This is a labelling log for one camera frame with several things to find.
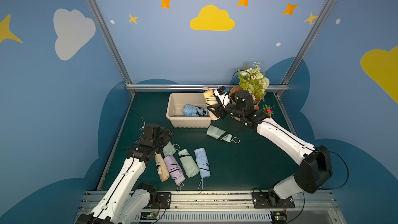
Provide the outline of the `beige yellow umbrella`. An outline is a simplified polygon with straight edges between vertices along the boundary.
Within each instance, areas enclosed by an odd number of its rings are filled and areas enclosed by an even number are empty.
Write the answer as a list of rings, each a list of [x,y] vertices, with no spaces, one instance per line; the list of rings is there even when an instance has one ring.
[[[214,91],[208,87],[203,87],[202,89],[204,90],[203,95],[205,98],[206,105],[207,106],[217,105],[218,101],[214,94]],[[217,117],[215,114],[213,114],[210,110],[208,110],[208,111],[209,111],[209,116],[212,121],[219,119],[219,117]]]

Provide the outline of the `light blue umbrella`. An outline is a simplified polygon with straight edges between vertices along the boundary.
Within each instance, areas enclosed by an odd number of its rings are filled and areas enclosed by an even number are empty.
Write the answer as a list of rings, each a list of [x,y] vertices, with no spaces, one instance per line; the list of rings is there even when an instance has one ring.
[[[193,106],[191,104],[187,104],[183,107],[183,115],[185,117],[198,117],[196,115],[196,106]]]
[[[201,194],[204,187],[204,178],[210,177],[211,173],[209,168],[208,156],[205,148],[198,148],[194,151],[194,153],[195,153],[197,166],[200,171],[201,181],[198,186],[198,193]]]
[[[209,116],[208,109],[197,107],[196,108],[196,115],[198,117],[208,117]]]

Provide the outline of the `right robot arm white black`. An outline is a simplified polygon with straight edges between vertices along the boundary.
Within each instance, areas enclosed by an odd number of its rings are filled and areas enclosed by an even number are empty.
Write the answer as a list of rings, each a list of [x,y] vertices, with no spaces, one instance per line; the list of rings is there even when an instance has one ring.
[[[267,138],[299,165],[297,171],[276,183],[267,191],[267,203],[272,208],[282,207],[285,200],[299,193],[315,193],[333,175],[329,150],[316,147],[281,127],[269,114],[256,110],[252,95],[247,90],[235,92],[230,98],[224,86],[204,91],[207,109],[216,119],[225,116],[238,118],[245,126]]]

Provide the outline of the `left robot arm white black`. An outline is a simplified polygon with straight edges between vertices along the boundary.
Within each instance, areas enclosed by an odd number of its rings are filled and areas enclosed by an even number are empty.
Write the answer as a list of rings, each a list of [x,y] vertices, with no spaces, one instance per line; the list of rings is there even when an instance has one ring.
[[[145,208],[157,201],[157,188],[142,183],[130,196],[148,163],[159,155],[174,136],[158,124],[147,124],[138,141],[129,149],[124,164],[111,187],[90,214],[81,214],[77,224],[130,224]]]

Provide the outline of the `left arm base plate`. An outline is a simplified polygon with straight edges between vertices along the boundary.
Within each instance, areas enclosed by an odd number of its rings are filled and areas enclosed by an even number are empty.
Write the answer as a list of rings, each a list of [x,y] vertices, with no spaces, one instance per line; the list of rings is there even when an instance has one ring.
[[[150,196],[150,201],[144,209],[170,209],[171,192],[158,192],[156,196]]]

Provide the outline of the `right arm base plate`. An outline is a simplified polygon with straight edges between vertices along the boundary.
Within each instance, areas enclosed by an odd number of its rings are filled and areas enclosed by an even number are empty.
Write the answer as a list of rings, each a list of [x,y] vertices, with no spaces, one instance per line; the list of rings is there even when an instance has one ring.
[[[280,199],[275,194],[255,191],[252,193],[252,201],[255,208],[295,208],[293,198]]]

